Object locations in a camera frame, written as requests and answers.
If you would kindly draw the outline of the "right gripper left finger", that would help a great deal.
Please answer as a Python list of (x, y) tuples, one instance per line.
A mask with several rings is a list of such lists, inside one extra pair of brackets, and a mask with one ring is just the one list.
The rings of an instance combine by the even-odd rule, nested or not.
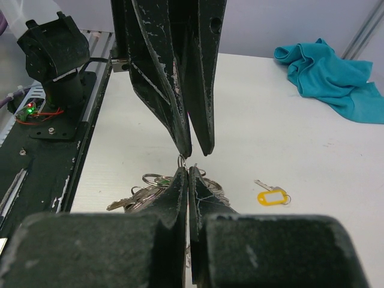
[(2, 287), (184, 287), (188, 173), (129, 214), (37, 213), (1, 256)]

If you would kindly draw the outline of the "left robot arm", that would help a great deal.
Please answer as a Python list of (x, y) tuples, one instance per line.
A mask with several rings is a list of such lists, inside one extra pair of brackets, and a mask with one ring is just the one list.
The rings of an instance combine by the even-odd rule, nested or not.
[[(90, 60), (89, 44), (60, 9), (25, 20), (18, 45), (30, 77), (49, 83)], [(225, 1), (112, 1), (116, 44), (137, 96), (168, 130), (179, 153), (192, 153), (195, 133), (202, 152), (215, 145), (214, 80)]]

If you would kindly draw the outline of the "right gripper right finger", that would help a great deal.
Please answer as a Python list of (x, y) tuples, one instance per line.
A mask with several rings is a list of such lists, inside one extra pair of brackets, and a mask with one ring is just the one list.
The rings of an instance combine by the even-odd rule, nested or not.
[(368, 287), (346, 229), (325, 215), (239, 214), (188, 172), (197, 287)]

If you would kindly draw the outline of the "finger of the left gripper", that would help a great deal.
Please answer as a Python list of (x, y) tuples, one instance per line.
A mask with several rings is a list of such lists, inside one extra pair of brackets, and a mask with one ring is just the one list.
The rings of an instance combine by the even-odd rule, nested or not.
[(191, 135), (173, 48), (170, 1), (112, 1), (115, 71), (128, 71), (137, 96), (169, 132), (179, 154), (191, 155)]
[(188, 1), (188, 4), (182, 87), (194, 132), (207, 156), (215, 146), (214, 82), (225, 2)]

